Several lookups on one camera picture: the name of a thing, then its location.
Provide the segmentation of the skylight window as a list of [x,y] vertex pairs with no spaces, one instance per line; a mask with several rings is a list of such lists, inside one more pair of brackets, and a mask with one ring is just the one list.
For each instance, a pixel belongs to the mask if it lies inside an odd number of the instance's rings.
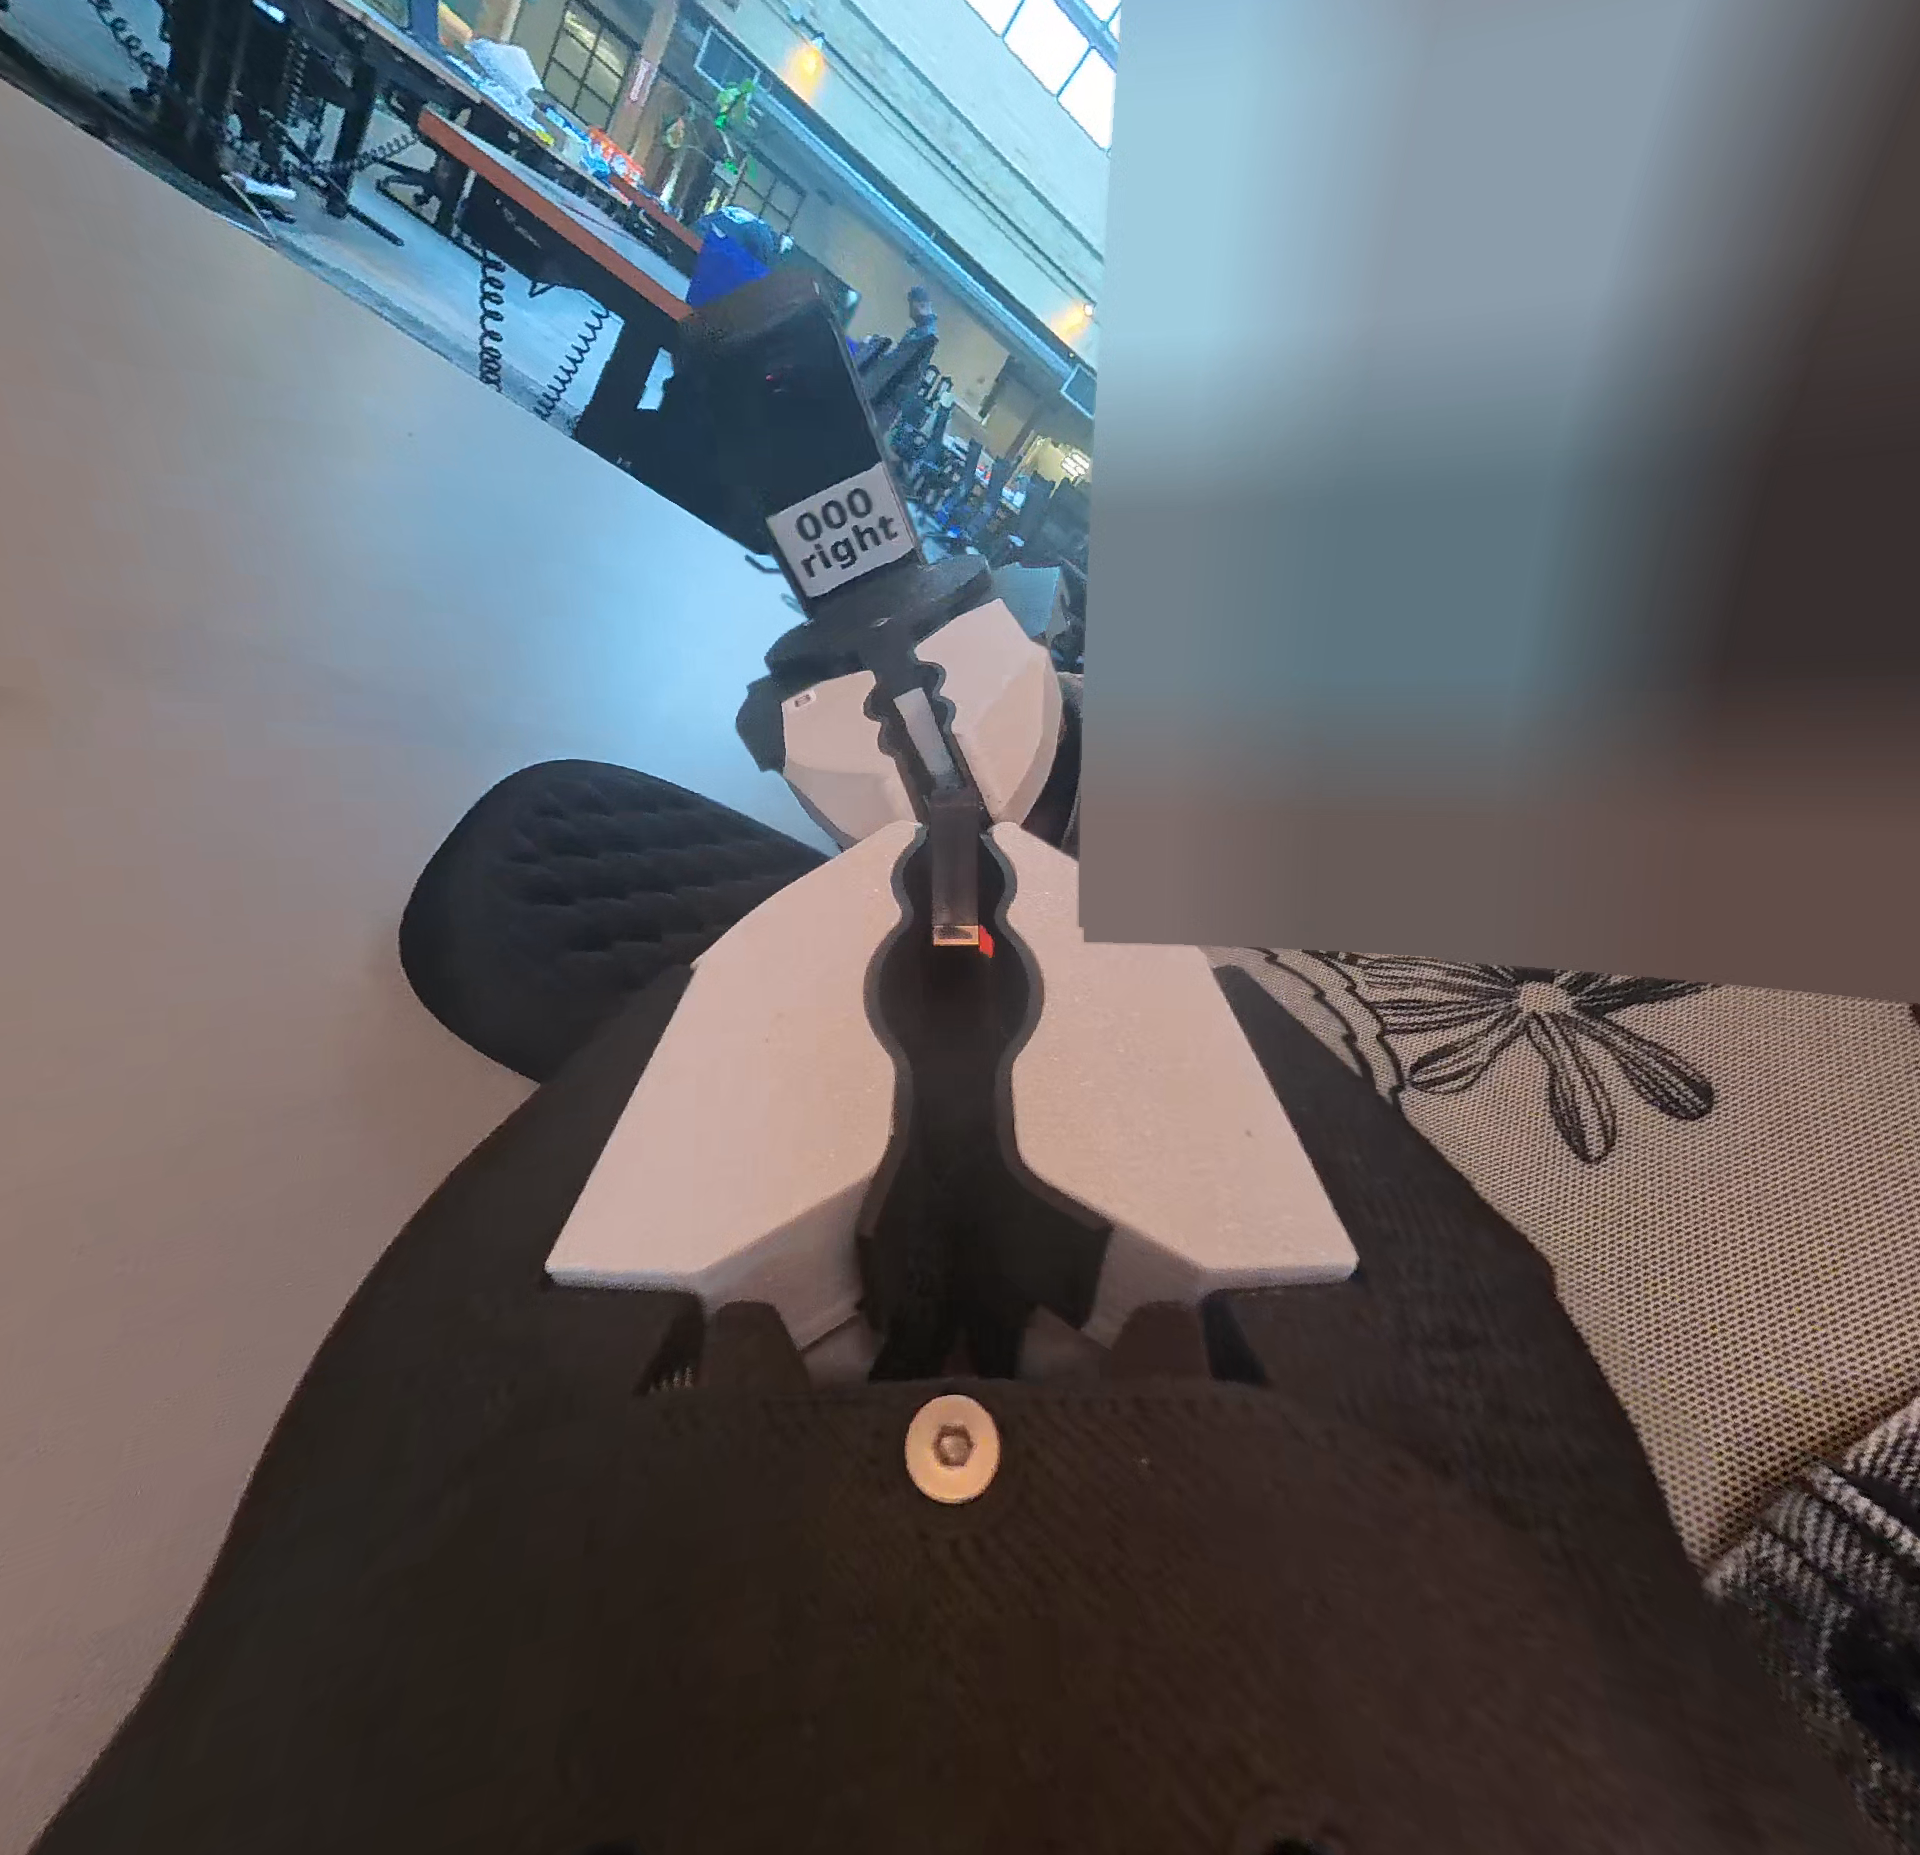
[[1111,145],[1122,0],[962,0],[1101,151]]

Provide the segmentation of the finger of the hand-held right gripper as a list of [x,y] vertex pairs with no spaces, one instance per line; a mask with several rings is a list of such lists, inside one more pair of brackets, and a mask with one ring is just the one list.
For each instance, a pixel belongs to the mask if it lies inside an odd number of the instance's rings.
[[1066,728],[1049,651],[1005,601],[991,598],[928,635],[928,667],[942,672],[948,737],[991,824],[1019,826],[1051,775]]
[[851,849],[885,828],[928,826],[928,771],[871,667],[780,701],[780,775],[813,821]]

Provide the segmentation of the dark office desk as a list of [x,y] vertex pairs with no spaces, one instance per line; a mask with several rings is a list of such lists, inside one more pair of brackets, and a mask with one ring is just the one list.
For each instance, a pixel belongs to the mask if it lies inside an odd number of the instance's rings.
[[4,0],[4,82],[233,209],[288,225],[306,193],[386,242],[371,186],[444,229],[467,176],[425,137],[442,115],[522,145],[475,58],[482,0]]

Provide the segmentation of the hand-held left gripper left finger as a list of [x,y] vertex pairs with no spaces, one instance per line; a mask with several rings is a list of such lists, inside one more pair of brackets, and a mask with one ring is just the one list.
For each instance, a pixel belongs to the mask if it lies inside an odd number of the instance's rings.
[[696,959],[545,1258],[555,1285],[856,1299],[856,1224],[895,1128],[868,1011],[900,931],[897,821],[754,908]]

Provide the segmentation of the dark patterned cloth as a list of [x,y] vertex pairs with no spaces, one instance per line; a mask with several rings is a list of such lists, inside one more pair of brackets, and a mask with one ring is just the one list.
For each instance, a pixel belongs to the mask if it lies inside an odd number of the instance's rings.
[[1708,1573],[1870,1823],[1919,1848],[1919,1425],[1811,1462]]

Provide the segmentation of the white lego piece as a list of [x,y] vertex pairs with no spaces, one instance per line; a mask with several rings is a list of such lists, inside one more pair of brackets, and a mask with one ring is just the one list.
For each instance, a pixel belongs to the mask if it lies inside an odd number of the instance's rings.
[[948,735],[928,691],[904,691],[895,698],[892,706],[931,789],[934,792],[962,792],[966,789],[966,778],[948,746]]

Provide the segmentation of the blue bag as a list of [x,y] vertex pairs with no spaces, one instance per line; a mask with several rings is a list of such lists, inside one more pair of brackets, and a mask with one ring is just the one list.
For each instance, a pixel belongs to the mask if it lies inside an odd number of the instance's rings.
[[696,232],[701,249],[685,296],[692,309],[766,277],[790,242],[764,216],[735,205],[702,214]]

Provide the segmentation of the orange edged wooden desk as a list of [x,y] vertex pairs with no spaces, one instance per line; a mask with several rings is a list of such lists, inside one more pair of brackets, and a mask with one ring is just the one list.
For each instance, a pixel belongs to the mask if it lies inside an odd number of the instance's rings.
[[637,419],[661,355],[676,355],[692,315],[685,282],[635,235],[544,172],[507,157],[433,109],[422,109],[419,140],[444,169],[440,224],[475,253],[478,354],[482,380],[500,383],[507,334],[507,279],[560,286],[593,303],[593,328],[569,351],[553,413],[593,355],[597,331],[617,327],[612,351],[591,389],[572,438],[591,452],[639,472]]

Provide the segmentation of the black quilted seat cushion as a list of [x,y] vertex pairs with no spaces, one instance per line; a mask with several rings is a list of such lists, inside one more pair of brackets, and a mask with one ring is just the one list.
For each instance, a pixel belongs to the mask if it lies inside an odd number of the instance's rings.
[[401,915],[401,972],[453,1037],[551,1079],[628,1002],[829,854],[618,765],[544,761],[444,834]]

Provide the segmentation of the floral print garment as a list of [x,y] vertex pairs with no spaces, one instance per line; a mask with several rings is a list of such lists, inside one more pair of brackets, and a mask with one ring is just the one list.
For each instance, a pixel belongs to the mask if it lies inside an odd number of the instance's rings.
[[1916,1005],[1226,949],[1550,1260],[1685,1550],[1916,1397]]

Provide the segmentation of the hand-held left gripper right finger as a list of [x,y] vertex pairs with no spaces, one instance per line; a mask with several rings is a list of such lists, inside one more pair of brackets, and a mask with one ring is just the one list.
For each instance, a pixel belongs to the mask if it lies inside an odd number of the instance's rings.
[[1073,1299],[1206,1299],[1342,1282],[1357,1245],[1210,960],[1089,941],[1078,868],[1002,824],[1003,931],[1034,1014],[1009,1069],[1012,1146],[1091,1220]]

